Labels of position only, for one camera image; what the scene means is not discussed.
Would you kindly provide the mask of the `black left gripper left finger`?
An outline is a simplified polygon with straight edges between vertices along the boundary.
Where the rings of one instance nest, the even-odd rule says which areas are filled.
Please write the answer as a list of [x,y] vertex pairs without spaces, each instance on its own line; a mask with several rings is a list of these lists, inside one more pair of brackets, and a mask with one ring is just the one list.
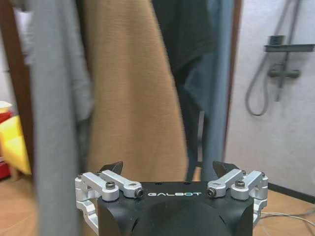
[[123,162],[101,167],[97,173],[86,172],[75,178],[76,207],[81,210],[90,228],[98,228],[98,216],[92,199],[102,198],[106,202],[116,201],[120,194],[126,198],[141,199],[143,187],[137,181],[121,176]]

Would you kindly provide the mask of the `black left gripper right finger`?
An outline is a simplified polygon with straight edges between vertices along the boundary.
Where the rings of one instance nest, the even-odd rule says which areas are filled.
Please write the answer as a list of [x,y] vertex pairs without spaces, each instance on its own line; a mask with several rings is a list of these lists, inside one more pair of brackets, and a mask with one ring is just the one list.
[[207,195],[211,198],[225,196],[227,190],[233,199],[245,201],[253,198],[253,226],[260,220],[261,211],[267,206],[268,177],[263,172],[252,171],[247,174],[234,164],[213,162],[217,180],[208,182]]

